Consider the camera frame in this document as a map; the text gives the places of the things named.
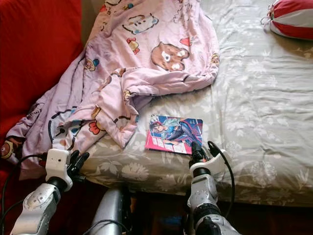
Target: gray floral bed sheet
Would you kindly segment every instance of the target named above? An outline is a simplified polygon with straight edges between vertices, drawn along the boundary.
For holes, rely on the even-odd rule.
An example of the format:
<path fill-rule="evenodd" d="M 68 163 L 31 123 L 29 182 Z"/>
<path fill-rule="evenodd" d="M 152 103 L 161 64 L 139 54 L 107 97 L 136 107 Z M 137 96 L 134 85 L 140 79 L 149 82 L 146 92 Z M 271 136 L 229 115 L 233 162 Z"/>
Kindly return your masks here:
<path fill-rule="evenodd" d="M 158 97 L 140 113 L 125 149 L 108 135 L 89 149 L 90 181 L 109 187 L 184 194 L 189 156 L 144 149 L 151 114 L 203 119 L 208 140 L 232 157 L 236 202 L 313 206 L 313 42 L 283 38 L 260 24 L 272 1 L 208 0 L 217 32 L 216 82 L 188 94 Z M 220 200 L 230 175 L 216 176 Z"/>

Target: black cable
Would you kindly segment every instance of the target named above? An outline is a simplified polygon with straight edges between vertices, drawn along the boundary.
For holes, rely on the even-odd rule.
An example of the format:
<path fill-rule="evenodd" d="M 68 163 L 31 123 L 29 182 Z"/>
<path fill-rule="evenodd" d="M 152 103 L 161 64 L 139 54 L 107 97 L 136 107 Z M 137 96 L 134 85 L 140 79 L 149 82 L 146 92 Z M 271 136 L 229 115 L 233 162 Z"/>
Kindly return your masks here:
<path fill-rule="evenodd" d="M 15 170 L 20 166 L 20 164 L 21 164 L 23 161 L 25 161 L 25 160 L 28 159 L 28 158 L 33 158 L 33 157 L 37 157 L 37 158 L 38 158 L 39 156 L 40 156 L 40 155 L 38 155 L 38 154 L 36 154 L 36 155 L 34 154 L 34 155 L 28 155 L 28 156 L 26 156 L 26 157 L 20 159 L 20 160 L 18 161 L 18 163 L 17 163 L 17 164 L 13 167 L 13 169 L 11 170 L 9 176 L 6 178 L 6 180 L 5 180 L 5 182 L 4 182 L 4 185 L 3 185 L 3 188 L 2 188 L 1 220 L 4 221 L 4 219 L 5 219 L 5 218 L 4 218 L 4 217 L 5 217 L 5 212 L 4 212 L 4 194 L 5 194 L 6 186 L 7 186 L 8 182 L 9 182 L 9 180 L 12 178 L 12 176 L 13 176 Z M 1 234 L 2 234 L 2 235 L 4 234 L 4 223 L 1 225 Z"/>
<path fill-rule="evenodd" d="M 94 227 L 96 227 L 98 224 L 103 223 L 103 222 L 108 222 L 104 226 L 106 226 L 110 223 L 117 224 L 120 227 L 122 227 L 123 229 L 125 229 L 126 234 L 130 234 L 130 231 L 126 228 L 126 226 L 124 224 L 122 224 L 116 220 L 113 220 L 113 219 L 102 219 L 102 220 L 99 220 L 98 222 L 96 222 L 94 225 L 92 225 L 86 232 L 83 233 L 83 235 L 87 235 Z"/>
<path fill-rule="evenodd" d="M 216 146 L 216 144 L 214 144 L 212 141 L 208 141 L 207 144 L 209 145 L 209 148 L 211 150 L 214 151 L 214 150 L 217 150 L 218 153 L 222 156 L 222 158 L 224 159 L 225 161 L 225 164 L 229 170 L 229 174 L 230 174 L 230 178 L 231 178 L 231 199 L 230 199 L 230 205 L 228 207 L 228 210 L 227 210 L 227 213 L 225 214 L 225 218 L 228 217 L 229 213 L 230 213 L 230 210 L 234 204 L 234 201 L 235 201 L 235 178 L 234 178 L 234 174 L 233 174 L 233 171 L 231 170 L 231 167 L 225 157 L 225 155 L 223 154 L 223 152 Z"/>
<path fill-rule="evenodd" d="M 9 209 L 7 209 L 7 210 L 5 211 L 5 213 L 3 214 L 3 216 L 2 216 L 2 218 L 1 218 L 1 220 L 0 220 L 0 226 L 2 225 L 2 223 L 4 223 L 4 219 L 5 219 L 6 214 L 8 214 L 8 212 L 9 212 L 10 210 L 12 210 L 15 206 L 17 206 L 17 205 L 23 203 L 23 201 L 24 201 L 24 199 L 21 200 L 21 201 L 18 201 L 18 202 L 16 202 L 16 203 L 14 203 L 12 206 L 9 207 Z"/>

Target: book cover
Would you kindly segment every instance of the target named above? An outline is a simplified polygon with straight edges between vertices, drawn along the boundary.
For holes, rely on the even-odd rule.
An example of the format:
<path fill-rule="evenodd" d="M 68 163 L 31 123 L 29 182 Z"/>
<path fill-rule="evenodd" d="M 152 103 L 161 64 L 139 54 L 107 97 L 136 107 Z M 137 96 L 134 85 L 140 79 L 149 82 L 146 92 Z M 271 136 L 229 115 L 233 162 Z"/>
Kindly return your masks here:
<path fill-rule="evenodd" d="M 201 119 L 152 115 L 145 148 L 191 154 L 191 143 L 202 145 Z"/>

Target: pink cartoon blanket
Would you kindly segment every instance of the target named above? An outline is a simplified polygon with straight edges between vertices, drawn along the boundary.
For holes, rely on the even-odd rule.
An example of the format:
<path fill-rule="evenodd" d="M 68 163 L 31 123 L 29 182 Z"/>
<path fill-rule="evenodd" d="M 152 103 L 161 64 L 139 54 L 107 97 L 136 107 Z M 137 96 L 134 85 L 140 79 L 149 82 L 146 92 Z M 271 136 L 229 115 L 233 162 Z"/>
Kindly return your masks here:
<path fill-rule="evenodd" d="M 52 147 L 86 151 L 106 133 L 124 147 L 154 96 L 214 81 L 219 47 L 199 0 L 107 0 L 98 17 L 101 29 L 8 132 L 2 157 L 16 163 Z M 22 164 L 21 178 L 43 173 L 36 159 Z"/>

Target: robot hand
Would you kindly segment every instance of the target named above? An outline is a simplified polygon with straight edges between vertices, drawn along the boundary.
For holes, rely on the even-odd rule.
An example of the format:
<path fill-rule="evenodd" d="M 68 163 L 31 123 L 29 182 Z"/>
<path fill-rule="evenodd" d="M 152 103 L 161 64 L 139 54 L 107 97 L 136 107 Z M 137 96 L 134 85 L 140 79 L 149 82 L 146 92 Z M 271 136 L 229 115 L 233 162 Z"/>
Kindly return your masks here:
<path fill-rule="evenodd" d="M 50 149 L 46 161 L 46 183 L 30 193 L 23 202 L 23 211 L 10 235 L 45 235 L 51 217 L 56 211 L 61 193 L 73 185 L 89 153 Z"/>
<path fill-rule="evenodd" d="M 217 191 L 214 178 L 211 174 L 224 171 L 225 164 L 222 155 L 209 145 L 214 152 L 214 158 L 208 159 L 201 146 L 192 142 L 192 158 L 189 162 L 190 172 L 193 176 L 191 194 L 187 205 L 191 209 L 193 228 L 196 235 L 240 235 L 230 223 L 221 216 L 217 206 Z M 225 150 L 220 150 L 226 161 L 230 157 Z"/>

